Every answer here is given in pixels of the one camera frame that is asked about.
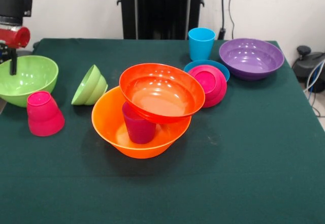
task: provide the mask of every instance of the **light blue cup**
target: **light blue cup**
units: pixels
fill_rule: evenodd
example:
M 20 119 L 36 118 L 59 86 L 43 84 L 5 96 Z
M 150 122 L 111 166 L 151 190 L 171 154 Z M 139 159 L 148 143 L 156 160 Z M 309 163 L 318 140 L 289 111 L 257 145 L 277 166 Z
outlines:
M 213 61 L 213 60 L 196 60 L 196 61 L 192 61 L 192 62 L 190 62 L 189 64 L 187 64 L 184 67 L 184 71 L 188 73 L 191 69 L 193 69 L 193 68 L 195 68 L 197 66 L 200 66 L 200 65 L 210 65 L 210 66 L 213 66 L 215 68 L 218 68 L 222 72 L 222 74 L 224 75 L 226 81 L 228 82 L 228 80 L 230 78 L 230 72 L 229 72 L 228 68 L 226 68 L 223 64 L 218 63 L 218 62 Z
M 193 28 L 188 32 L 189 56 L 191 60 L 209 59 L 215 33 L 204 27 Z

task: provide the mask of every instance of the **white wall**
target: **white wall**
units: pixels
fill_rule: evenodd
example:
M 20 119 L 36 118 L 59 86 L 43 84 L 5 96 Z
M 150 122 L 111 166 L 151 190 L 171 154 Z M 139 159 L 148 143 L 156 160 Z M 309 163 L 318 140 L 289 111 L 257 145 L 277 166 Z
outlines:
M 41 38 L 123 39 L 121 4 L 116 0 L 33 0 L 27 48 Z
M 221 0 L 205 0 L 200 26 L 219 32 Z M 226 4 L 226 38 L 232 24 Z M 313 51 L 325 51 L 325 0 L 232 0 L 235 38 L 256 38 L 279 42 L 287 60 L 297 58 L 296 48 L 308 45 Z
M 216 32 L 221 27 L 221 1 L 205 0 L 200 26 Z M 225 0 L 228 11 L 228 0 Z M 289 62 L 296 47 L 309 45 L 325 51 L 325 0 L 232 0 L 235 38 L 277 40 Z M 116 0 L 34 0 L 32 18 L 25 18 L 31 42 L 52 38 L 122 39 L 121 5 Z M 231 23 L 226 13 L 226 38 Z

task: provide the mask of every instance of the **pink cup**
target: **pink cup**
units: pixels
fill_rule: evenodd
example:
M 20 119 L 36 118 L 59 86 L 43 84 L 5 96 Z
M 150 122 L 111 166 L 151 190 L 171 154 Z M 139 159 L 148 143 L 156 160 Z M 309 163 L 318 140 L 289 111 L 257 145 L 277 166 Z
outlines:
M 150 142 L 156 131 L 156 124 L 139 116 L 132 107 L 125 102 L 122 107 L 125 125 L 130 139 L 137 144 Z
M 28 126 L 32 134 L 51 136 L 64 126 L 64 117 L 54 98 L 47 91 L 38 91 L 27 99 Z

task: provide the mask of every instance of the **light green bowl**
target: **light green bowl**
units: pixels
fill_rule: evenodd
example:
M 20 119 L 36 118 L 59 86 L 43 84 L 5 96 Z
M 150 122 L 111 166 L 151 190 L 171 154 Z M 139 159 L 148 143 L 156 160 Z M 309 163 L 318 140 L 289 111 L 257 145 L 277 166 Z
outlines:
M 106 92 L 108 88 L 105 78 L 101 75 L 98 67 L 92 65 L 82 79 L 71 105 L 94 105 L 96 101 Z
M 57 64 L 43 56 L 28 55 L 17 58 L 17 74 L 10 75 L 10 60 L 0 65 L 0 98 L 26 107 L 27 98 L 36 91 L 52 92 L 57 80 Z

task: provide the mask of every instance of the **red-orange bowl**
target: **red-orange bowl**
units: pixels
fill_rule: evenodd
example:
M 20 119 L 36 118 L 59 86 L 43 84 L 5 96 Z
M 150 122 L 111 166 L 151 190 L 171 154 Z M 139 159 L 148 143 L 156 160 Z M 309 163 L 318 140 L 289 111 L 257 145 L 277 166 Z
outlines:
M 199 111 L 205 93 L 188 73 L 164 64 L 144 63 L 126 69 L 119 81 L 127 102 L 155 123 L 177 122 Z
M 170 124 L 156 126 L 154 138 L 146 144 L 129 139 L 122 106 L 125 98 L 120 87 L 106 92 L 95 104 L 91 120 L 96 132 L 123 154 L 132 158 L 152 158 L 167 150 L 188 129 L 191 117 Z

